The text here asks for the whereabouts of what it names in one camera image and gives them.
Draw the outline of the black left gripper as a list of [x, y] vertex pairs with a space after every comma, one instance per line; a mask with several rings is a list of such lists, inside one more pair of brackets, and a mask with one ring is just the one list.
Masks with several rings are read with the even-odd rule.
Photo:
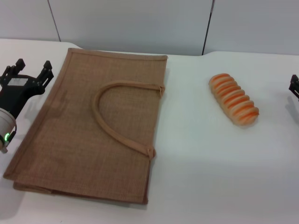
[[[20, 58], [15, 65], [5, 68], [0, 79], [0, 85], [2, 87], [0, 91], [0, 107], [9, 112], [15, 119], [17, 119], [29, 98], [45, 93], [45, 88], [54, 77], [50, 61], [45, 62], [37, 78], [27, 75], [18, 75], [24, 67], [24, 60]], [[10, 81], [18, 78], [25, 80], [26, 83], [24, 85], [9, 84]]]

